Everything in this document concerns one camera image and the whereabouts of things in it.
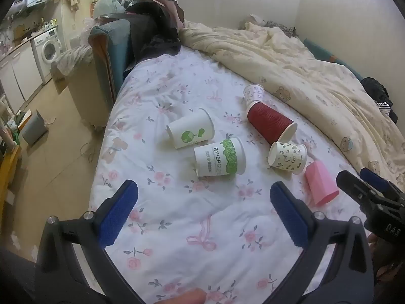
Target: black and white striped cloth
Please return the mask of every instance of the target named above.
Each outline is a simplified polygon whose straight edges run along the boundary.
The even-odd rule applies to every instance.
[[[378,106],[379,110],[381,111],[381,113],[384,113],[386,115],[390,115],[391,112],[391,107],[387,104],[387,103],[377,103],[376,101],[374,101],[376,103],[376,105]]]

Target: kitchen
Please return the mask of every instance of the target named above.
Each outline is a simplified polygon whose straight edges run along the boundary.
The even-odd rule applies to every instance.
[[[51,79],[51,63],[73,47],[92,0],[15,0],[0,24],[0,95],[13,113]]]

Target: pink cup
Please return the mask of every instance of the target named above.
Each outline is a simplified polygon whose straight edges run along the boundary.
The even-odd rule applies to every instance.
[[[305,170],[309,188],[317,207],[332,201],[339,194],[339,189],[322,161],[316,160]]]

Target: washing machine door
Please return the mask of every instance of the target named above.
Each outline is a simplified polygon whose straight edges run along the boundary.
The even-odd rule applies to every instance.
[[[42,47],[42,59],[48,65],[58,59],[60,53],[59,44],[55,40],[48,40]]]

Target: washing machine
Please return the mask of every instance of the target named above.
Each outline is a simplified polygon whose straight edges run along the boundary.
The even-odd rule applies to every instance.
[[[61,54],[62,44],[57,38],[56,27],[32,39],[31,46],[39,74],[43,84],[46,84],[52,78],[51,63],[56,61]]]

